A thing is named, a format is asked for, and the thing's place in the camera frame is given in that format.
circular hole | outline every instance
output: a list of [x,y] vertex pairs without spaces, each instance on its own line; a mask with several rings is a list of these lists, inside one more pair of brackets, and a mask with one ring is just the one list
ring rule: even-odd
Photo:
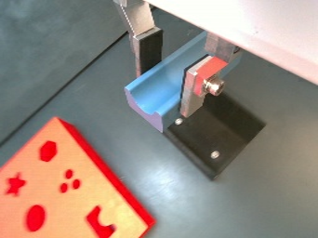
[[62,184],[60,191],[62,191],[62,193],[67,192],[67,184],[66,183]]
[[74,189],[76,190],[80,187],[80,180],[75,179],[74,180]]
[[66,172],[64,172],[64,177],[67,179],[71,179],[74,177],[74,171],[72,169],[67,169]]

screw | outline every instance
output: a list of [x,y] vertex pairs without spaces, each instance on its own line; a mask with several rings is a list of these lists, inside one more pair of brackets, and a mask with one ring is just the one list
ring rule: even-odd
[[174,122],[175,125],[180,125],[183,123],[183,118],[178,118]]
[[203,89],[214,96],[218,96],[223,91],[223,81],[215,74],[203,81]]
[[221,153],[218,151],[211,152],[211,158],[215,160],[221,156]]

bolt head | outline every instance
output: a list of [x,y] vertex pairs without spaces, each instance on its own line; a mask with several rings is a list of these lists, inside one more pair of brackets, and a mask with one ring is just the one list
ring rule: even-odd
[[219,158],[219,156],[221,156],[221,152],[218,152],[218,151],[211,152],[211,159],[215,160]]
[[175,125],[180,125],[183,123],[183,118],[178,118],[174,122]]

red board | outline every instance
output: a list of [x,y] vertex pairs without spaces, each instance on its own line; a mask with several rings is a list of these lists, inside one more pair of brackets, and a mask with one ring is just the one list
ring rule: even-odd
[[154,222],[79,131],[52,118],[0,169],[0,237],[136,238]]

blue u-shaped block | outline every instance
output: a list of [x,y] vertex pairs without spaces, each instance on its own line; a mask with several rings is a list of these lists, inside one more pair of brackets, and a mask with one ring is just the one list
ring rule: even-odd
[[[180,97],[186,68],[206,55],[206,33],[199,34],[124,88],[132,109],[163,132],[180,117]],[[237,58],[221,72],[225,76],[239,63]]]

